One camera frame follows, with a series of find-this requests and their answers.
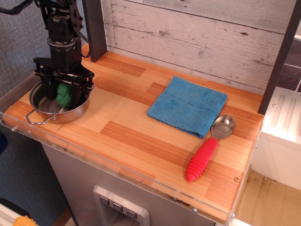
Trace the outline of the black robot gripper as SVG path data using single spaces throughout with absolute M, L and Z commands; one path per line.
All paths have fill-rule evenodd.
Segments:
M 51 57 L 35 57 L 35 73 L 40 77 L 41 84 L 49 100 L 57 96 L 58 83 L 71 85 L 71 106 L 77 108 L 87 100 L 87 90 L 94 89 L 94 73 L 86 69 L 81 61 L 88 58 L 81 51 L 78 43 L 67 45 L 56 43 L 50 46 Z

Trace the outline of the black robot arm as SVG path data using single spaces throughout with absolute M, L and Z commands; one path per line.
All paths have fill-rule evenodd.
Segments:
M 36 57 L 35 74 L 40 77 L 49 100 L 58 95 L 58 86 L 70 86 L 71 108 L 81 105 L 81 98 L 94 88 L 94 73 L 82 65 L 84 55 L 81 41 L 86 37 L 80 32 L 83 17 L 75 0 L 37 0 L 48 31 L 50 57 Z

